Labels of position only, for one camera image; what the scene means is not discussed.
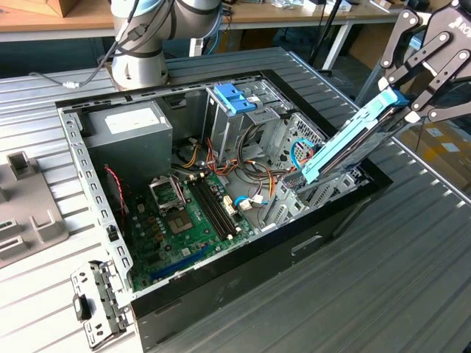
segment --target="label sticker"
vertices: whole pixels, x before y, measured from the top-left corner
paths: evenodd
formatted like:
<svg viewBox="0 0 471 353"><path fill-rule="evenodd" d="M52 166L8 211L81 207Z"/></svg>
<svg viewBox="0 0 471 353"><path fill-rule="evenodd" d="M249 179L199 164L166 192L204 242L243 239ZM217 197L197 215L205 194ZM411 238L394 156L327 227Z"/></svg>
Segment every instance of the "label sticker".
<svg viewBox="0 0 471 353"><path fill-rule="evenodd" d="M248 97L247 101L249 101L250 103L255 103L256 101L260 101L260 99L256 96L253 96L253 97Z"/></svg>
<svg viewBox="0 0 471 353"><path fill-rule="evenodd" d="M442 143L442 146L444 146L446 148L447 151L449 152L459 152L459 148L456 147L456 145L454 143Z"/></svg>
<svg viewBox="0 0 471 353"><path fill-rule="evenodd" d="M427 129L428 133L435 138L439 138L440 136L443 136L442 132L438 130L436 127L432 127L430 129Z"/></svg>
<svg viewBox="0 0 471 353"><path fill-rule="evenodd" d="M112 134L160 124L159 119L150 108L109 115L105 118L105 123Z"/></svg>

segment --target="wooden desk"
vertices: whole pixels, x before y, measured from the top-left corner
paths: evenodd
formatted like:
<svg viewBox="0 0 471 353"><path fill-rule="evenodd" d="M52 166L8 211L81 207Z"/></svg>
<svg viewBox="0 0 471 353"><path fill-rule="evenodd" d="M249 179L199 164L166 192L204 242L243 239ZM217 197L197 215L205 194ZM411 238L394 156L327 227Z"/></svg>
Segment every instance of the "wooden desk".
<svg viewBox="0 0 471 353"><path fill-rule="evenodd" d="M6 7L0 7L0 10L0 42L114 36L113 17L107 0L81 0L66 18ZM233 11L231 29L316 26L321 17L320 13L312 14L302 7L281 10L269 3L240 3L233 6ZM332 67L354 24L395 22L396 18L397 15L385 13L367 1L354 6L349 13L338 13L333 24L340 25L341 29L327 56L324 68ZM227 22L224 18L220 29L226 28ZM201 40L191 41L192 56L200 55L201 48Z"/></svg>

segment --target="ram slot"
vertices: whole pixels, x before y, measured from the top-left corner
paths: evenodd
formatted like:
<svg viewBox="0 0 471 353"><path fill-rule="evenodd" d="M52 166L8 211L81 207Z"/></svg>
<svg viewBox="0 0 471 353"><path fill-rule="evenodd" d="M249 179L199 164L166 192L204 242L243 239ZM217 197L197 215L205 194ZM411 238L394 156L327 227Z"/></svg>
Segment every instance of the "ram slot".
<svg viewBox="0 0 471 353"><path fill-rule="evenodd" d="M211 192L205 182L197 182L189 185L191 193L198 201L205 215L218 233L220 240L226 240L228 235L235 235L236 228L226 215L222 206Z"/></svg>
<svg viewBox="0 0 471 353"><path fill-rule="evenodd" d="M228 234L235 235L236 228L234 227L233 223L229 219L229 216L227 215L226 211L224 211L221 204L219 203L217 198L214 196L208 184L206 184L205 182L202 182L199 185L199 187L200 187L200 190L203 192L203 195L205 196L205 198L208 200L208 202L210 202L210 204L214 206L214 211L217 213L218 220L223 223L222 225L224 226Z"/></svg>

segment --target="blue plastic bracket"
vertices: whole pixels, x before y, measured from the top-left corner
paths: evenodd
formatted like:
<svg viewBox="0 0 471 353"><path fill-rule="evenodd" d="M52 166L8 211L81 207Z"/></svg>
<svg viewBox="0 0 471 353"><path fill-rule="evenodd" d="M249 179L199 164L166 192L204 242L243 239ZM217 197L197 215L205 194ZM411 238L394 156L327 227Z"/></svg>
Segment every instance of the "blue plastic bracket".
<svg viewBox="0 0 471 353"><path fill-rule="evenodd" d="M407 99L397 90L385 89L375 98L365 104L346 123L337 134L331 138L301 170L308 184L319 178L321 169L327 165L343 148L356 138L364 129L372 129L378 124L378 118L387 109L404 107Z"/></svg>
<svg viewBox="0 0 471 353"><path fill-rule="evenodd" d="M257 106L247 101L244 94L232 83L215 85L214 92L233 114L245 113L257 109Z"/></svg>

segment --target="white connector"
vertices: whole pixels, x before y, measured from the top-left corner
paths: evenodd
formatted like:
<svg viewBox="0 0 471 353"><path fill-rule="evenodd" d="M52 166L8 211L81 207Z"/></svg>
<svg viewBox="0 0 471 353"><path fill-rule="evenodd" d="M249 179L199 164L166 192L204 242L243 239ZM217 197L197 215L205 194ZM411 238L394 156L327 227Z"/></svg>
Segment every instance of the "white connector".
<svg viewBox="0 0 471 353"><path fill-rule="evenodd" d="M256 203L256 204L261 204L263 202L263 195L255 195L252 197L252 202Z"/></svg>
<svg viewBox="0 0 471 353"><path fill-rule="evenodd" d="M62 86L73 90L74 88L80 88L80 83L74 82L74 81L67 81L67 82L64 82Z"/></svg>
<svg viewBox="0 0 471 353"><path fill-rule="evenodd" d="M240 201L238 203L238 206L241 208L243 211L250 210L252 208L252 205L250 204L249 199L245 199L243 201Z"/></svg>

